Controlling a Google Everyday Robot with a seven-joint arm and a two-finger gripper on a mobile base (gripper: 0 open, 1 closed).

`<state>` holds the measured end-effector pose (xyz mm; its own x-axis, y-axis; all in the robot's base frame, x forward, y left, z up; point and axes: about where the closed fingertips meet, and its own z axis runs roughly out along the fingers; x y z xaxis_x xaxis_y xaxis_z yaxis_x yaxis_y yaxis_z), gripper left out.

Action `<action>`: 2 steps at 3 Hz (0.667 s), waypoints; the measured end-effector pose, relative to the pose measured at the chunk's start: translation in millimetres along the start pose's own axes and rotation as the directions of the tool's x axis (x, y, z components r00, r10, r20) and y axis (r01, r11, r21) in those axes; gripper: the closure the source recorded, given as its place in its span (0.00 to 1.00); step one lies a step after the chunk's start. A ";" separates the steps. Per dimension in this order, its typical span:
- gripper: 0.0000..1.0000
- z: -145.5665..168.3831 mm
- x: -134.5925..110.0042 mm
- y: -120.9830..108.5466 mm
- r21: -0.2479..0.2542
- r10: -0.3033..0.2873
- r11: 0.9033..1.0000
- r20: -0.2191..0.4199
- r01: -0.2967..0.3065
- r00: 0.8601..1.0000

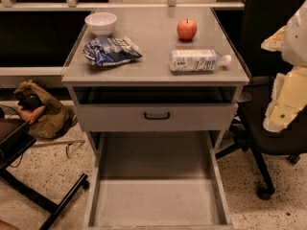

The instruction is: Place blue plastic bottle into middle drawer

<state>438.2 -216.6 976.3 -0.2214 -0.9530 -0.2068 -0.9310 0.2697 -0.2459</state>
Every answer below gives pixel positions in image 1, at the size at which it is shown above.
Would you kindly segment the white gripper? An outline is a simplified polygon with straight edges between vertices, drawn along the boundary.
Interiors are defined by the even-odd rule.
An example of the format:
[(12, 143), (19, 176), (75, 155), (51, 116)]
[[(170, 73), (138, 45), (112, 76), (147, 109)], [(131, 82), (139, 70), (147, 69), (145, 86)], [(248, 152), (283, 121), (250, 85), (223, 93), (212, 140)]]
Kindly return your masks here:
[(297, 65), (286, 75), (278, 73), (273, 82), (272, 100), (266, 110), (263, 128), (280, 132), (307, 105), (307, 0), (286, 27), (265, 39), (261, 48), (270, 52), (282, 51), (284, 61)]

